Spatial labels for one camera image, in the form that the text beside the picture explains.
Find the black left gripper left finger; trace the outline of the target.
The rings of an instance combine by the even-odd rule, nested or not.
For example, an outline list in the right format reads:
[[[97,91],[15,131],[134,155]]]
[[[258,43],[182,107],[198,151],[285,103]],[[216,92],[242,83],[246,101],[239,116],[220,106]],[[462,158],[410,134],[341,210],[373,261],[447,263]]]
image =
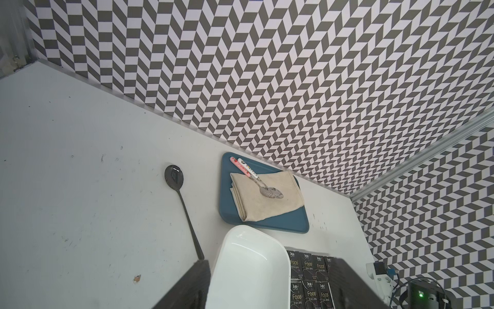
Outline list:
[[[199,260],[153,306],[153,309],[202,309],[206,307],[211,282],[207,260]]]

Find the white plastic storage box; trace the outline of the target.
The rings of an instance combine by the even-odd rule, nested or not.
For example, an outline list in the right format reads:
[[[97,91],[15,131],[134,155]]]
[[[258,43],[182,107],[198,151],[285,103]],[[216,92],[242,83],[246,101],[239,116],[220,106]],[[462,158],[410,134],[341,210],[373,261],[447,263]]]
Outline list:
[[[291,267],[275,238],[238,225],[226,234],[212,273],[206,308],[289,308]]]

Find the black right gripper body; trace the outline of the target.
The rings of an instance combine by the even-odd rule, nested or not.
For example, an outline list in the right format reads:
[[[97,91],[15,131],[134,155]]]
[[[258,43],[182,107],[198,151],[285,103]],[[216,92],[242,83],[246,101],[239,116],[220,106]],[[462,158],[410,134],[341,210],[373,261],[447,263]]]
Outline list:
[[[399,308],[449,309],[452,298],[439,282],[432,278],[411,279],[399,297]]]

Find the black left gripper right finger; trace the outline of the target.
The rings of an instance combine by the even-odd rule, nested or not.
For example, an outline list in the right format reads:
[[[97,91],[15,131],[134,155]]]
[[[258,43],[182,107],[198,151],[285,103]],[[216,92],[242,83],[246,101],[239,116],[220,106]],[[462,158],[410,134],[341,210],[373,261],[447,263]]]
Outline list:
[[[329,264],[329,288],[335,308],[389,308],[345,260],[332,257]]]

